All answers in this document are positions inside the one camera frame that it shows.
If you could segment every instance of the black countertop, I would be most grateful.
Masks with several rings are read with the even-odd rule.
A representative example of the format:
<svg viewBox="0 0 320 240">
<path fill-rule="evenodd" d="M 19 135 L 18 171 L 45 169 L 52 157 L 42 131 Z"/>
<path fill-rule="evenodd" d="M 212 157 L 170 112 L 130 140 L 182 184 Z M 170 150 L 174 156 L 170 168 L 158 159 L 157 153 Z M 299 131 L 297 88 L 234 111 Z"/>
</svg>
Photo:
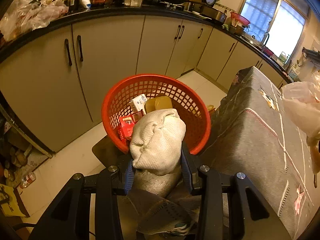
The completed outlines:
<svg viewBox="0 0 320 240">
<path fill-rule="evenodd" d="M 208 20 L 204 20 L 200 16 L 197 16 L 191 12 L 187 11 L 180 11 L 180 10 L 172 10 L 157 6 L 142 6 L 142 7 L 111 7 L 111 8 L 103 8 L 103 9 L 95 9 L 95 10 L 89 10 L 84 12 L 79 12 L 71 15 L 67 15 L 64 17 L 61 17 L 57 20 L 52 21 L 47 27 L 34 30 L 32 32 L 25 33 L 23 35 L 20 35 L 17 39 L 14 41 L 11 41 L 7 44 L 5 44 L 0 49 L 0 63 L 3 62 L 7 57 L 9 57 L 12 53 L 14 53 L 16 50 L 27 44 L 28 42 L 48 33 L 53 30 L 56 30 L 58 28 L 76 23 L 81 22 L 85 20 L 90 19 L 96 19 L 100 17 L 107 17 L 107 16 L 120 16 L 120 15 L 152 15 L 152 16 L 164 16 L 164 17 L 174 17 L 174 18 L 180 18 L 190 21 L 195 21 L 199 23 L 203 23 L 206 25 L 210 25 L 228 35 L 236 39 L 237 41 L 241 42 L 245 46 L 247 46 L 249 49 L 253 50 L 256 54 L 258 54 L 261 58 L 263 58 L 269 65 L 271 65 L 278 73 L 282 76 L 282 78 L 288 82 L 291 83 L 293 80 L 291 78 L 288 78 L 284 73 L 284 69 L 272 61 L 268 56 L 263 54 L 261 51 L 259 51 L 254 46 L 250 45 L 248 42 L 244 41 L 239 36 L 236 36 L 234 34 L 229 33 L 227 30 L 223 29 L 221 26 L 218 26 Z"/>
</svg>

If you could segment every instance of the white knit cloth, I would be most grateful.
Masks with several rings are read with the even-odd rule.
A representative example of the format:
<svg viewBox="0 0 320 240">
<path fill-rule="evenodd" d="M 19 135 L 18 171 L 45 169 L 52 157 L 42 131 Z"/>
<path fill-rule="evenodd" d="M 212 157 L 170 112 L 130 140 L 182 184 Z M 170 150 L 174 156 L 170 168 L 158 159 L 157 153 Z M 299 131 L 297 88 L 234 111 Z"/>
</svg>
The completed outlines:
<svg viewBox="0 0 320 240">
<path fill-rule="evenodd" d="M 158 176 L 179 166 L 186 125 L 176 109 L 161 109 L 143 116 L 133 127 L 130 151 L 133 166 Z"/>
</svg>

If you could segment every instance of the basket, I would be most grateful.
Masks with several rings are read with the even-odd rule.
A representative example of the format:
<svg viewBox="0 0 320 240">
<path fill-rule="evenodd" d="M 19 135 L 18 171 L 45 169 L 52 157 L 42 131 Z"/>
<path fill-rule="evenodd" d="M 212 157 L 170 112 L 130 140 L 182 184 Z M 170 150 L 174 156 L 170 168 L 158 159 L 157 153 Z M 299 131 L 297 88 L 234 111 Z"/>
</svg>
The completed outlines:
<svg viewBox="0 0 320 240">
<path fill-rule="evenodd" d="M 125 78 L 106 94 L 102 104 L 103 126 L 113 143 L 124 153 L 129 148 L 117 134 L 119 116 L 132 114 L 129 101 L 140 94 L 148 99 L 167 95 L 186 124 L 184 141 L 191 154 L 198 154 L 207 143 L 211 130 L 209 112 L 191 88 L 176 79 L 162 75 L 140 74 Z"/>
<path fill-rule="evenodd" d="M 244 18 L 243 16 L 241 16 L 240 14 L 237 14 L 237 13 L 234 13 L 232 12 L 231 13 L 231 19 L 236 19 L 238 20 L 239 22 L 241 22 L 244 26 L 248 26 L 250 24 L 250 21 L 247 20 L 246 18 Z"/>
</svg>

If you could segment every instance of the cabinet handle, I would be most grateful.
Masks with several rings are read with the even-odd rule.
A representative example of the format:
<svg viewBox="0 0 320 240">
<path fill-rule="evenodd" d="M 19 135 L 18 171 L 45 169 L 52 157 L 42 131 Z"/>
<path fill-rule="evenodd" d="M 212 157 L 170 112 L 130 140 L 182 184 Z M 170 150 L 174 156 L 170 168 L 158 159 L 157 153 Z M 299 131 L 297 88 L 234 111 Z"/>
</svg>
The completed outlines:
<svg viewBox="0 0 320 240">
<path fill-rule="evenodd" d="M 78 44 L 79 44 L 79 49 L 80 49 L 80 61 L 83 62 L 83 55 L 82 55 L 82 45 L 81 45 L 81 36 L 77 36 Z"/>
<path fill-rule="evenodd" d="M 229 50 L 229 52 L 231 52 L 231 50 L 232 50 L 232 48 L 233 48 L 234 45 L 235 45 L 235 43 L 232 44 L 231 49 Z"/>
<path fill-rule="evenodd" d="M 71 61 L 71 56 L 70 56 L 69 41 L 68 41 L 68 39 L 65 39 L 65 40 L 64 40 L 64 45 L 65 45 L 66 48 L 67 48 L 68 59 L 69 59 L 69 66 L 71 67 L 71 66 L 72 66 L 72 61 Z"/>
<path fill-rule="evenodd" d="M 203 28 L 201 28 L 201 33 L 200 33 L 200 35 L 199 35 L 198 39 L 201 37 L 202 32 L 203 32 Z"/>
<path fill-rule="evenodd" d="M 175 36 L 175 38 L 174 38 L 175 40 L 176 40 L 176 39 L 178 38 L 178 36 L 179 36 L 179 33 L 180 33 L 180 30 L 181 30 L 181 25 L 179 25 L 179 26 L 178 26 L 178 32 L 177 32 L 177 36 Z"/>
<path fill-rule="evenodd" d="M 182 25 L 182 33 L 181 33 L 179 39 L 181 39 L 183 32 L 184 32 L 184 25 Z"/>
</svg>

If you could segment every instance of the silver screw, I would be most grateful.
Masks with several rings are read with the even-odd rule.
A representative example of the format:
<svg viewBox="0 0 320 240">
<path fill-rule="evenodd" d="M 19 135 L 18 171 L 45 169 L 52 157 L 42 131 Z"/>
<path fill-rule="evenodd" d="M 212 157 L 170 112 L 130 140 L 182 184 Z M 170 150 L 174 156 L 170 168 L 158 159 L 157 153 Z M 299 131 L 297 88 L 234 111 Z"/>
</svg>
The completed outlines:
<svg viewBox="0 0 320 240">
<path fill-rule="evenodd" d="M 73 179 L 80 179 L 81 178 L 81 173 L 76 173 L 76 174 L 73 174 L 72 178 Z"/>
<path fill-rule="evenodd" d="M 237 173 L 237 177 L 238 177 L 239 179 L 244 179 L 244 178 L 245 178 L 245 174 L 242 173 L 242 172 L 238 172 L 238 173 Z"/>
<path fill-rule="evenodd" d="M 116 171 L 117 169 L 118 169 L 118 167 L 115 166 L 115 165 L 111 165 L 111 166 L 108 167 L 108 171 L 111 171 L 111 172 L 114 172 L 114 171 Z"/>
<path fill-rule="evenodd" d="M 201 171 L 208 171 L 208 170 L 210 170 L 210 168 L 209 168 L 209 166 L 207 166 L 207 165 L 201 165 L 201 166 L 200 166 L 200 170 L 201 170 Z"/>
</svg>

